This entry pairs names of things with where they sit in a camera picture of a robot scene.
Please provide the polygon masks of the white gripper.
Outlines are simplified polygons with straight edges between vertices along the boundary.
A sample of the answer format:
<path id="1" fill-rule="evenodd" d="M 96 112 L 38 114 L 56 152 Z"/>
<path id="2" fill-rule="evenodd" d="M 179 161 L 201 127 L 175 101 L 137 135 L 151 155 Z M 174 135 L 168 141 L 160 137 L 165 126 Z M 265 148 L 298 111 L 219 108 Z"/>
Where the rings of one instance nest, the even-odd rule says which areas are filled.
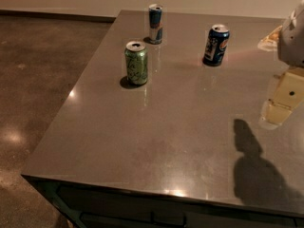
<path id="1" fill-rule="evenodd" d="M 257 48 L 278 51 L 278 59 L 291 66 L 279 77 L 274 93 L 261 109 L 259 124 L 274 130 L 304 102 L 304 0 L 282 26 L 259 41 Z"/>

